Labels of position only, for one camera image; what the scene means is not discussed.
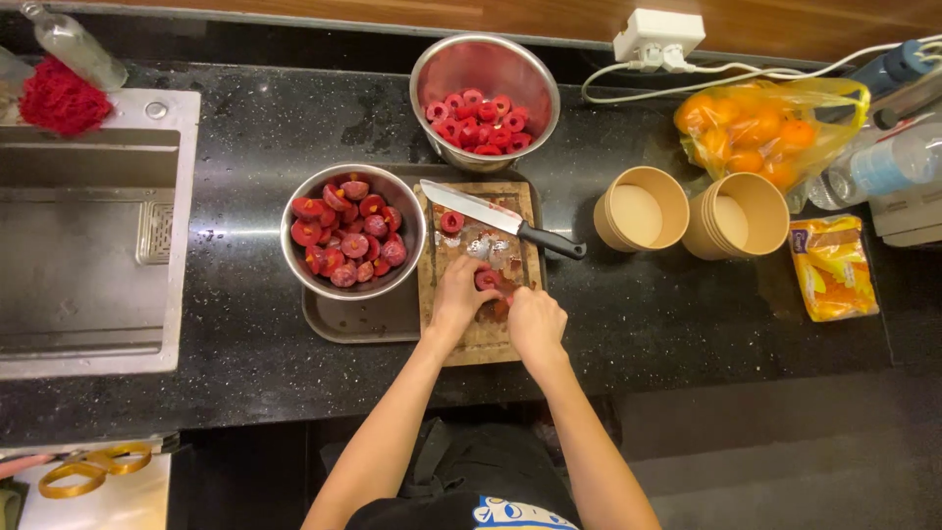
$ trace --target gold scissors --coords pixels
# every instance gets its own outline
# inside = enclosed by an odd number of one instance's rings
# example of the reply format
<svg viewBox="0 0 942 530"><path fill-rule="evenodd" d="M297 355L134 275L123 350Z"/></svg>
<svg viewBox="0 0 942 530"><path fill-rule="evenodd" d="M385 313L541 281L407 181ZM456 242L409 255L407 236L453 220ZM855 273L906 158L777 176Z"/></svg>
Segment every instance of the gold scissors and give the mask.
<svg viewBox="0 0 942 530"><path fill-rule="evenodd" d="M125 455L137 458L121 462L115 460ZM150 462L151 446L142 442L123 443L108 449L69 455L61 466L40 479L40 494L49 499L68 499L84 495L104 484L108 475L137 472ZM76 475L84 476L88 480L72 486L52 486L57 480Z"/></svg>

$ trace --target knife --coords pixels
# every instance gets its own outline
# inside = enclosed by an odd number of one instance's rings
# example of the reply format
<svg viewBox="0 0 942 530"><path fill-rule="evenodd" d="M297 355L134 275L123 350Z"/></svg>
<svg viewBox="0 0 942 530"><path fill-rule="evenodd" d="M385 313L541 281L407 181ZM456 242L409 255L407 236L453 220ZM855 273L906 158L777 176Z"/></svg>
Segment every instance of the knife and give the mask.
<svg viewBox="0 0 942 530"><path fill-rule="evenodd" d="M425 196L429 197L429 200L435 204L451 208L463 215L489 224L498 230L513 234L521 240L527 240L543 248L556 251L563 256L572 259L582 259L586 256L585 243L573 243L559 234L534 228L524 221L519 213L424 178L419 181L419 185L422 187Z"/></svg>

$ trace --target snack package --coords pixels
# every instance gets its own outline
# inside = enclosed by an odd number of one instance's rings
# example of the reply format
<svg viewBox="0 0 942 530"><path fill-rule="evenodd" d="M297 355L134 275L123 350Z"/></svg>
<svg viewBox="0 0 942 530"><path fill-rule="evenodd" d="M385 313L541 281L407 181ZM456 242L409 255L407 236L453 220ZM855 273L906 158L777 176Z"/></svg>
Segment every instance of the snack package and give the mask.
<svg viewBox="0 0 942 530"><path fill-rule="evenodd" d="M788 233L804 306L814 322L880 312L853 215L792 221Z"/></svg>
<svg viewBox="0 0 942 530"><path fill-rule="evenodd" d="M783 194L817 176L867 119L867 87L843 78L703 89L674 114L690 163L713 180L755 173ZM853 106L848 124L815 119L815 108Z"/></svg>

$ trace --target electrical outlet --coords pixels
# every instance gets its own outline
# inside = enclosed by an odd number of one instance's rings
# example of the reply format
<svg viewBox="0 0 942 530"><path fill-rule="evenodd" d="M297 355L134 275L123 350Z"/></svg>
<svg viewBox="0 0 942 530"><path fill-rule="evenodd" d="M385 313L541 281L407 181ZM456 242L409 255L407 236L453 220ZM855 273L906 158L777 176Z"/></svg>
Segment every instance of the electrical outlet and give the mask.
<svg viewBox="0 0 942 530"><path fill-rule="evenodd" d="M645 66L642 71L653 72L663 61L665 48L680 46L686 57L706 36L700 15L635 9L628 18L628 29L616 35L612 44L616 61L640 60Z"/></svg>

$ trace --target tray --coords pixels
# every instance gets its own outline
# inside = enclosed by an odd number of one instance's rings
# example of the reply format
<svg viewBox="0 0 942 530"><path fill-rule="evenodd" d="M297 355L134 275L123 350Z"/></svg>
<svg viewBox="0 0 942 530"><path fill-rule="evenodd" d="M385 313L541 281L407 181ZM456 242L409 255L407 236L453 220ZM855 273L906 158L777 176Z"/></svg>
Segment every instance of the tray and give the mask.
<svg viewBox="0 0 942 530"><path fill-rule="evenodd" d="M398 176L408 186L422 178L438 182L527 182L533 202L533 220L543 226L542 201L533 185L513 170L483 175L466 173L444 164L373 164ZM546 263L540 251L540 270ZM413 271L406 281L383 296L359 302L343 302L318 296L301 287L304 320L324 339L344 344L416 341L420 337L418 279Z"/></svg>

